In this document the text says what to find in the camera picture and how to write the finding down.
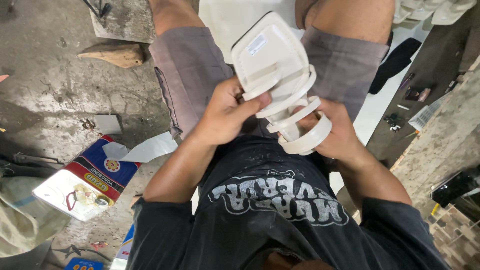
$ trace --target person's left hand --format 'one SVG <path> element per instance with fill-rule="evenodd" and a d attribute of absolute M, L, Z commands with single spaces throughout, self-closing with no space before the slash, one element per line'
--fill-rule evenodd
<path fill-rule="evenodd" d="M 240 132 L 243 122 L 265 108 L 272 98 L 268 93 L 242 104 L 243 93 L 236 76 L 219 83 L 208 103 L 204 116 L 200 119 L 192 136 L 197 136 L 208 145 L 221 145 L 232 141 Z"/>

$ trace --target white paper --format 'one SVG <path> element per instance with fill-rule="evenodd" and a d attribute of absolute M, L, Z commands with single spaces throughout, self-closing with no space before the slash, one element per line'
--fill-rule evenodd
<path fill-rule="evenodd" d="M 102 146 L 108 158 L 117 161 L 133 161 L 146 163 L 156 157 L 166 155 L 177 149 L 178 145 L 172 139 L 170 132 L 152 137 L 135 146 L 130 152 L 127 147 L 116 142 Z"/>

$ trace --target person's right hand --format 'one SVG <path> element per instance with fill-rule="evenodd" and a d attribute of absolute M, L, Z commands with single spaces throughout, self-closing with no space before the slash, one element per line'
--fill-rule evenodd
<path fill-rule="evenodd" d="M 365 147 L 358 140 L 355 134 L 353 124 L 348 117 L 345 105 L 337 101 L 330 101 L 321 98 L 322 102 L 315 111 L 324 112 L 325 116 L 332 122 L 332 130 L 325 140 L 315 147 L 315 150 L 323 156 L 337 159 L 340 161 L 351 161 L 358 157 L 359 153 L 365 151 Z M 307 131 L 311 130 L 318 120 L 317 117 L 310 113 L 298 123 Z"/>

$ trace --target hand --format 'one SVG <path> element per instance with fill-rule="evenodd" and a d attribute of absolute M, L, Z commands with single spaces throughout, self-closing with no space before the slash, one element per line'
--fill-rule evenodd
<path fill-rule="evenodd" d="M 340 161 L 351 161 L 359 156 L 359 152 L 366 151 L 355 134 L 355 129 L 348 117 L 345 105 L 323 98 L 320 100 L 322 103 L 315 111 L 324 112 L 325 116 L 332 122 L 332 130 L 327 138 L 315 147 L 315 150 L 323 156 Z M 293 113 L 296 113 L 302 107 L 297 107 Z M 318 120 L 313 113 L 298 121 L 307 131 L 311 130 L 317 122 Z"/>
<path fill-rule="evenodd" d="M 219 83 L 192 135 L 208 145 L 226 144 L 238 135 L 247 118 L 272 102 L 270 95 L 263 93 L 240 104 L 242 93 L 236 76 Z"/>

